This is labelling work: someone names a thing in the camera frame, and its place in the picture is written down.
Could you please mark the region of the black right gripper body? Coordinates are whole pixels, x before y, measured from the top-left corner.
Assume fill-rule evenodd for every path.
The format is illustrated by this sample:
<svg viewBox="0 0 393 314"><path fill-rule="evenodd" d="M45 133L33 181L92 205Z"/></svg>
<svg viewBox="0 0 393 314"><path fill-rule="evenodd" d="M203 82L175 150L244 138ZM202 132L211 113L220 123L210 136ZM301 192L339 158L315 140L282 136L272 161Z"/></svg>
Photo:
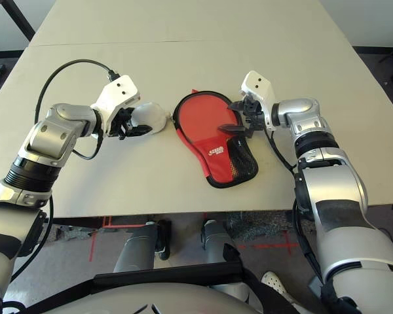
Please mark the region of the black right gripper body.
<svg viewBox="0 0 393 314"><path fill-rule="evenodd" d="M259 101L243 99L238 102L238 110L244 115L248 125L244 130L246 137L252 137L255 131L264 131L265 117Z"/></svg>

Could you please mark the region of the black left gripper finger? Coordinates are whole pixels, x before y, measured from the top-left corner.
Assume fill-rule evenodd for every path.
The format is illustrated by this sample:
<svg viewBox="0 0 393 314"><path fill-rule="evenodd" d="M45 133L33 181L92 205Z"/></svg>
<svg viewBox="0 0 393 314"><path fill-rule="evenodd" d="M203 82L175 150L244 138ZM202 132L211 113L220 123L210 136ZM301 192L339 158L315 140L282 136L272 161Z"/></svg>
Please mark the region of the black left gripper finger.
<svg viewBox="0 0 393 314"><path fill-rule="evenodd" d="M151 130L152 127L148 125L122 127L121 139L125 139L126 137L139 137L149 133Z"/></svg>

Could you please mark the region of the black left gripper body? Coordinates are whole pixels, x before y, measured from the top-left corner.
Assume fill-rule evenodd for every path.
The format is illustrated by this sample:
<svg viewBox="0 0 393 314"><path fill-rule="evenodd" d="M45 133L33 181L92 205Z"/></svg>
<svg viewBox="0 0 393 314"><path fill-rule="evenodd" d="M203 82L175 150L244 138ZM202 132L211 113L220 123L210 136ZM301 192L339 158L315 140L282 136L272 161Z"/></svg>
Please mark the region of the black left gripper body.
<svg viewBox="0 0 393 314"><path fill-rule="evenodd" d="M132 136L131 117L133 111L134 108L129 107L126 109L122 108L117 112L109 130L110 137L118 137L120 140L123 140L125 137Z"/></svg>

